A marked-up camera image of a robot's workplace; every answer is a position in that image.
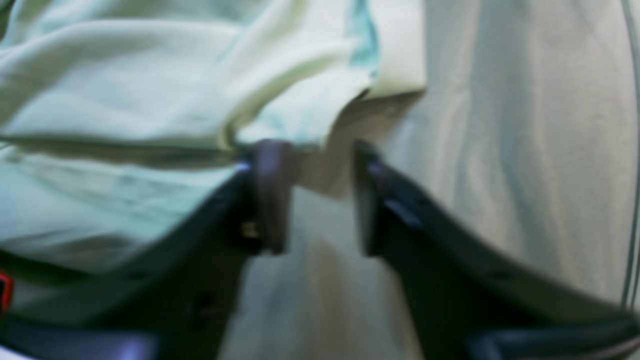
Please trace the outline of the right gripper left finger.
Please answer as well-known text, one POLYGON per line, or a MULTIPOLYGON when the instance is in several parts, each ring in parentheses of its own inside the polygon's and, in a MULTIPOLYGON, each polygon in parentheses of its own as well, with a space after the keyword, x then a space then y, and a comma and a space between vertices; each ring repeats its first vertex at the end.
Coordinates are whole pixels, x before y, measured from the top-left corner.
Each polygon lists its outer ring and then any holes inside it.
POLYGON ((1 256, 3 360, 214 360, 252 256, 285 251, 293 146, 266 139, 156 246, 98 275, 1 256))

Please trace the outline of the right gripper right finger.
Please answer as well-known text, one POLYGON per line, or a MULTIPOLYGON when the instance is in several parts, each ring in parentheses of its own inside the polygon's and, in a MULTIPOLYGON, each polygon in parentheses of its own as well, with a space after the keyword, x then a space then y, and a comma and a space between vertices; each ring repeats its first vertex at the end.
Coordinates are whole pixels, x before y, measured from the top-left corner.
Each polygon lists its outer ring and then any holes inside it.
POLYGON ((394 272, 426 360, 629 360, 639 316, 478 239, 364 140, 352 146, 364 255, 394 272))

